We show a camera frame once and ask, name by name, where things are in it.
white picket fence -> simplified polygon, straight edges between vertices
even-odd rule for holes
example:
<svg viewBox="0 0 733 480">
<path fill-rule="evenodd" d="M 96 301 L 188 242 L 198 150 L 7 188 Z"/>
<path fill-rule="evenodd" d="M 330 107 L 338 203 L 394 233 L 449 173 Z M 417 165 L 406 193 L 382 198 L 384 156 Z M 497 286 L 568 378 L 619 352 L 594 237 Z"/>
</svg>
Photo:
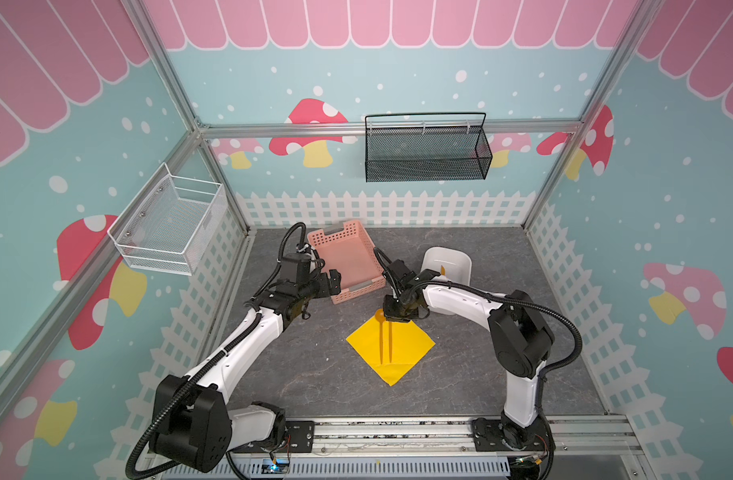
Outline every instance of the white picket fence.
<svg viewBox="0 0 733 480">
<path fill-rule="evenodd" d="M 236 219 L 228 210 L 198 268 L 189 278 L 188 289 L 180 290 L 180 306 L 170 310 L 172 323 L 161 329 L 161 347 L 150 351 L 152 366 L 139 374 L 140 394 L 126 401 L 129 410 L 126 423 L 111 431 L 115 442 L 112 453 L 94 464 L 94 472 L 101 480 L 126 478 L 124 465 L 131 448 L 150 423 L 158 384 L 170 373 L 184 375 L 198 363 L 200 344 L 209 330 L 217 299 L 227 283 L 230 262 L 237 254 L 242 237 Z"/>
<path fill-rule="evenodd" d="M 244 218 L 255 226 L 289 226 L 296 222 L 308 225 L 332 225 L 342 220 L 358 219 L 365 225 L 514 225 L 522 224 L 535 200 L 535 192 L 523 197 L 520 192 L 506 196 L 489 192 L 477 197 L 473 192 L 448 197 L 441 192 L 429 196 L 426 192 L 400 197 L 396 192 L 382 196 L 377 192 L 367 197 L 361 192 L 352 196 L 346 192 L 337 197 L 330 192 L 322 197 L 314 192 L 310 197 L 298 193 L 290 197 L 283 193 L 275 197 L 252 194 L 236 195 Z"/>
<path fill-rule="evenodd" d="M 659 478 L 698 480 L 703 461 L 685 453 L 679 444 L 683 427 L 668 422 L 661 407 L 665 397 L 649 391 L 649 370 L 633 361 L 636 347 L 620 338 L 621 323 L 611 320 L 611 305 L 600 300 L 601 286 L 591 283 L 591 270 L 583 269 L 583 255 L 575 254 L 555 205 L 546 205 L 530 230 L 538 258 L 553 284 L 563 313 L 583 334 L 583 356 L 611 411 L 627 415 L 650 464 Z"/>
</svg>

basket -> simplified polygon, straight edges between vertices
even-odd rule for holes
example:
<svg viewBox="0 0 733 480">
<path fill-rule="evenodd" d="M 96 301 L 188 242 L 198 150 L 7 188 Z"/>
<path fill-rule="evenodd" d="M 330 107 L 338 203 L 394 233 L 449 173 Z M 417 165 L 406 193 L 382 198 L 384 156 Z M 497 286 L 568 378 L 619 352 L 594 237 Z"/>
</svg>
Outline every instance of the basket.
<svg viewBox="0 0 733 480">
<path fill-rule="evenodd" d="M 192 275 L 227 210 L 222 184 L 162 164 L 108 229 L 131 268 Z"/>
<path fill-rule="evenodd" d="M 383 268 L 374 257 L 374 243 L 359 220 L 310 232 L 308 243 L 326 262 L 323 271 L 334 269 L 342 275 L 342 290 L 332 296 L 332 302 L 342 303 L 385 286 Z"/>
<path fill-rule="evenodd" d="M 417 120 L 396 121 L 396 117 Z M 368 182 L 483 180 L 492 163 L 487 114 L 380 114 L 364 118 Z"/>
</svg>

pink mushroom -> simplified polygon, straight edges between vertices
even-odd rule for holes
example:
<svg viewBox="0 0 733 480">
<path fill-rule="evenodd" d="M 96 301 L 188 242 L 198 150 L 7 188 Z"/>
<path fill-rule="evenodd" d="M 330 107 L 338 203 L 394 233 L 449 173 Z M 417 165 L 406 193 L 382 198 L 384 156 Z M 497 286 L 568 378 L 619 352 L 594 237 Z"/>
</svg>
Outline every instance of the pink mushroom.
<svg viewBox="0 0 733 480">
<path fill-rule="evenodd" d="M 245 152 L 253 154 L 265 152 L 256 138 L 216 138 L 210 144 L 220 164 L 227 165 L 229 158 L 230 166 L 236 170 L 244 170 L 252 166 Z"/>
<path fill-rule="evenodd" d="M 76 402 L 50 398 L 75 368 L 73 360 L 46 362 L 0 425 L 0 480 L 20 480 L 30 463 L 33 441 L 57 446 L 78 412 Z"/>
<path fill-rule="evenodd" d="M 537 153 L 541 155 L 557 154 L 564 147 L 568 135 L 557 132 L 546 138 L 537 146 Z M 580 167 L 584 159 L 591 162 L 591 167 L 596 175 L 601 175 L 609 165 L 612 145 L 615 141 L 615 122 L 611 110 L 604 105 L 599 116 L 593 122 L 591 130 L 585 135 L 585 139 L 569 161 L 564 174 L 570 180 L 577 181 L 580 178 Z"/>
<path fill-rule="evenodd" d="M 62 280 L 54 283 L 56 290 L 63 288 L 78 272 L 115 218 L 114 215 L 88 216 L 62 231 L 57 238 L 57 260 Z M 147 284 L 145 274 L 132 271 L 118 258 L 68 328 L 68 338 L 73 347 L 84 350 L 100 338 L 109 299 L 115 300 L 126 316 L 131 316 L 142 301 Z"/>
<path fill-rule="evenodd" d="M 347 118 L 332 105 L 315 98 L 304 98 L 292 110 L 285 123 L 344 124 L 347 121 Z M 356 143 L 356 137 L 274 138 L 270 141 L 270 151 L 283 157 L 302 148 L 305 150 L 303 165 L 308 168 L 329 167 L 332 165 L 332 155 L 326 148 L 327 140 L 345 144 Z"/>
<path fill-rule="evenodd" d="M 704 339 L 710 340 L 721 331 L 727 315 L 727 297 L 716 274 L 691 266 L 646 264 L 644 277 L 644 288 L 654 285 L 664 290 L 649 299 L 660 320 L 672 325 L 676 317 L 688 311 Z"/>
<path fill-rule="evenodd" d="M 508 152 L 526 153 L 532 149 L 532 139 L 528 134 L 494 134 L 489 135 L 489 148 L 492 149 L 490 168 L 505 167 L 508 164 Z"/>
</svg>

black mesh basket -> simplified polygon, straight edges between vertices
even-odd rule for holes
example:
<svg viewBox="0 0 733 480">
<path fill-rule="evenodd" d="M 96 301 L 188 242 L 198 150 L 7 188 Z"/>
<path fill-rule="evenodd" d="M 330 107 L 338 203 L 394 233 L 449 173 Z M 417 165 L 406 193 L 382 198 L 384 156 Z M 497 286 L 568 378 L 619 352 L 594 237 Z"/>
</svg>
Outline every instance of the black mesh basket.
<svg viewBox="0 0 733 480">
<path fill-rule="evenodd" d="M 478 112 L 367 115 L 366 181 L 487 178 L 492 151 L 484 134 L 486 118 Z"/>
</svg>

gray table surface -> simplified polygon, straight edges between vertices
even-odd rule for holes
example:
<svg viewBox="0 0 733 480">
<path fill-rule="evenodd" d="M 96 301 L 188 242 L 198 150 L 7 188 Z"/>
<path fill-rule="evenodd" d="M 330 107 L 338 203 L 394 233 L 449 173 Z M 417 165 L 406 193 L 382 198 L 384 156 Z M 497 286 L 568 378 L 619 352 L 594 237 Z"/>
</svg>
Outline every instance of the gray table surface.
<svg viewBox="0 0 733 480">
<path fill-rule="evenodd" d="M 258 230 L 240 280 L 227 336 L 246 315 L 242 303 L 270 275 L 285 230 Z M 471 286 L 528 293 L 534 302 L 559 308 L 532 247 L 520 228 L 371 228 L 375 245 L 419 272 L 431 246 L 467 253 L 473 261 Z M 311 301 L 309 320 L 296 319 L 263 351 L 240 380 L 228 408 L 253 401 L 286 409 L 287 416 L 498 415 L 506 399 L 506 372 L 492 339 L 476 323 L 432 313 L 418 325 L 436 345 L 395 386 L 388 386 L 345 339 L 381 308 L 386 287 L 334 305 Z M 553 318 L 549 362 L 572 350 L 572 336 Z M 549 374 L 543 406 L 547 415 L 604 412 L 585 369 L 576 360 Z"/>
</svg>

